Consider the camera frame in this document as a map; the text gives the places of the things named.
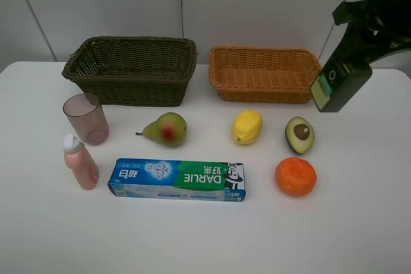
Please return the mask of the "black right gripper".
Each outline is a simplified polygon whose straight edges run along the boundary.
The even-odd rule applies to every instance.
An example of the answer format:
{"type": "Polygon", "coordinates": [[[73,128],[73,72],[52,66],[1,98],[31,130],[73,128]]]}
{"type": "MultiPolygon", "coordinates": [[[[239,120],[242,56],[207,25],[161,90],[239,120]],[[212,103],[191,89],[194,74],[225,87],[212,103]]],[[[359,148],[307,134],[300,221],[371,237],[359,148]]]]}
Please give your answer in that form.
{"type": "Polygon", "coordinates": [[[343,1],[333,18],[337,26],[347,24],[331,54],[337,62],[374,62],[410,49],[410,0],[343,1]]]}

